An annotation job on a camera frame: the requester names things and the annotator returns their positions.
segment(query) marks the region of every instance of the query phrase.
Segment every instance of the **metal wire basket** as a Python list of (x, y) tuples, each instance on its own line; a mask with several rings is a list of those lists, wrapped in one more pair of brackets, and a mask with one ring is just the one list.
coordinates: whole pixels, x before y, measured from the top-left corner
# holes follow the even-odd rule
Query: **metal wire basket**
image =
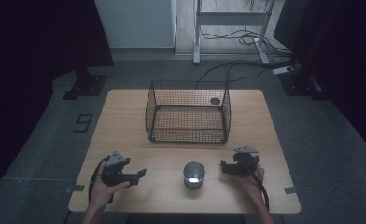
[(151, 82), (146, 106), (150, 141), (225, 143), (230, 124), (227, 82)]

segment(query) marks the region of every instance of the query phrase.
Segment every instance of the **power strip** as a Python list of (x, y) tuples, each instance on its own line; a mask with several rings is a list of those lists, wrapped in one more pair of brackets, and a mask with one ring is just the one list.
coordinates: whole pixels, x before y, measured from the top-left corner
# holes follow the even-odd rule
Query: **power strip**
[(286, 66), (286, 67), (281, 67), (281, 68), (276, 68), (273, 70), (273, 75), (280, 75), (280, 74), (284, 74), (284, 73), (290, 73), (293, 72), (294, 68), (290, 67), (290, 66)]

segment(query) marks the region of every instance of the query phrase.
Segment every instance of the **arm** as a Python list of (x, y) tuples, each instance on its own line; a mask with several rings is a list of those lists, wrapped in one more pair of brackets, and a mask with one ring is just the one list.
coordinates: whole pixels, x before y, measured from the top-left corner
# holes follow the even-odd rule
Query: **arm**
[[(258, 166), (258, 171), (258, 178), (262, 180), (265, 170)], [(273, 217), (271, 216), (262, 199), (261, 190), (259, 189), (253, 177), (237, 177), (237, 180), (244, 192), (249, 197), (250, 201), (253, 203), (260, 224), (275, 224)]]
[(106, 163), (103, 162), (99, 168), (98, 175), (93, 184), (91, 200), (84, 215), (83, 224), (98, 224), (101, 223), (102, 214), (105, 211), (106, 204), (112, 195), (130, 186), (130, 182), (124, 182), (113, 187), (109, 187), (101, 180), (102, 172)]

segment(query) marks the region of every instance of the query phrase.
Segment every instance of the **hand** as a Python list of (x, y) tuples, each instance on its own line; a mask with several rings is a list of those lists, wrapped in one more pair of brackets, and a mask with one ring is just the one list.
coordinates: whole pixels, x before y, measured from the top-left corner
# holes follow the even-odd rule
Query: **hand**
[[(258, 165), (258, 172), (256, 172), (256, 177), (262, 182), (264, 179), (265, 170)], [(263, 202), (261, 196), (261, 190), (252, 176), (249, 177), (236, 177), (237, 181), (240, 183), (242, 189), (249, 196), (253, 203)]]
[(104, 211), (106, 208), (106, 204), (115, 192), (126, 189), (130, 186), (130, 182), (128, 181), (112, 187), (106, 185), (101, 179), (101, 175), (105, 169), (105, 166), (106, 163), (102, 162), (92, 187), (89, 208), (96, 211)]

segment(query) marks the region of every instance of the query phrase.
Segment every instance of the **stainless steel cup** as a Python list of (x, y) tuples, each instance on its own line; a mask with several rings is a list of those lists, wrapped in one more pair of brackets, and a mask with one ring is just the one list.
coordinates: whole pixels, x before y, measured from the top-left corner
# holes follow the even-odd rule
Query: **stainless steel cup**
[(183, 169), (184, 184), (189, 189), (198, 189), (204, 181), (205, 168), (197, 161), (186, 164)]

